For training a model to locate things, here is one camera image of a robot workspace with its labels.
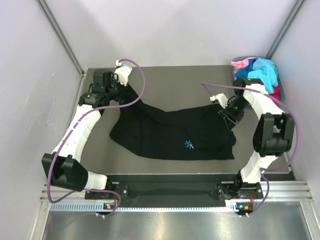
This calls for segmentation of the black t shirt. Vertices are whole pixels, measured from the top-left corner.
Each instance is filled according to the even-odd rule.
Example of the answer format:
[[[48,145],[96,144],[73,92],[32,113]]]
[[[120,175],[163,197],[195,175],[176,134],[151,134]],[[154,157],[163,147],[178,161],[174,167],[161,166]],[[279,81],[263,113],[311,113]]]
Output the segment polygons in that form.
[[[144,158],[177,161],[232,160],[234,133],[211,104],[164,111],[137,101],[120,109],[110,138]]]

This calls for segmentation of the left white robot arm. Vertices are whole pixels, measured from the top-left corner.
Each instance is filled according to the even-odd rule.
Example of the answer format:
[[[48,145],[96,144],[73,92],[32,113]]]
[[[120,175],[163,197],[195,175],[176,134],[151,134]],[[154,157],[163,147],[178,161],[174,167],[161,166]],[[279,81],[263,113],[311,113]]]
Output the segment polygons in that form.
[[[81,192],[96,190],[102,198],[109,198],[114,191],[106,175],[87,171],[80,163],[84,146],[93,127],[111,101],[118,102],[128,85],[132,68],[118,66],[115,71],[107,68],[93,72],[93,82],[80,98],[76,112],[64,137],[52,153],[46,153],[41,163],[49,185]]]

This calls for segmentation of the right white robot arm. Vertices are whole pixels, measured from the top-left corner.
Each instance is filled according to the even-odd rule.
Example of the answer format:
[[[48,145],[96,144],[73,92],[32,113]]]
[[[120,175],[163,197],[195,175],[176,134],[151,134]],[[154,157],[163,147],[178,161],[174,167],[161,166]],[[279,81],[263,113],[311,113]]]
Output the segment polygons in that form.
[[[294,119],[275,104],[259,78],[237,78],[232,87],[235,95],[231,98],[223,93],[210,97],[212,103],[222,107],[218,113],[228,130],[232,130],[242,120],[247,106],[254,110],[258,123],[252,138],[251,157],[232,184],[217,185],[218,194],[224,200],[251,197],[262,199],[262,174],[278,157],[291,149]]]

